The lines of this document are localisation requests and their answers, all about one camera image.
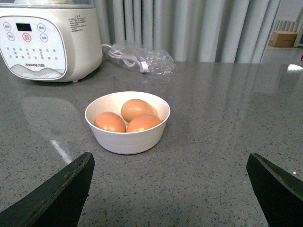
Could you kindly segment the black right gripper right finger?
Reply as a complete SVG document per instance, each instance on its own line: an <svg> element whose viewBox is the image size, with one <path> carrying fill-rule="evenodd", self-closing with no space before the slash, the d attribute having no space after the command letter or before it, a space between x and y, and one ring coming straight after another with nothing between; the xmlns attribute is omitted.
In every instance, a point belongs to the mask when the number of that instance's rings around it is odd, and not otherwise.
<svg viewBox="0 0 303 227"><path fill-rule="evenodd" d="M303 225L303 182L259 154L250 154L246 169L270 227Z"/></svg>

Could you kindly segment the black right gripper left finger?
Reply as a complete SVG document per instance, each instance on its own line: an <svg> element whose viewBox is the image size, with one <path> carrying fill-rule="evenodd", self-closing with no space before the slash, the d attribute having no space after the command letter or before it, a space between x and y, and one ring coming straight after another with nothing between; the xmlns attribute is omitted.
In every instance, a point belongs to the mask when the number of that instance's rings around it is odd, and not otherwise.
<svg viewBox="0 0 303 227"><path fill-rule="evenodd" d="M85 152L0 214L2 227L76 227L95 161Z"/></svg>

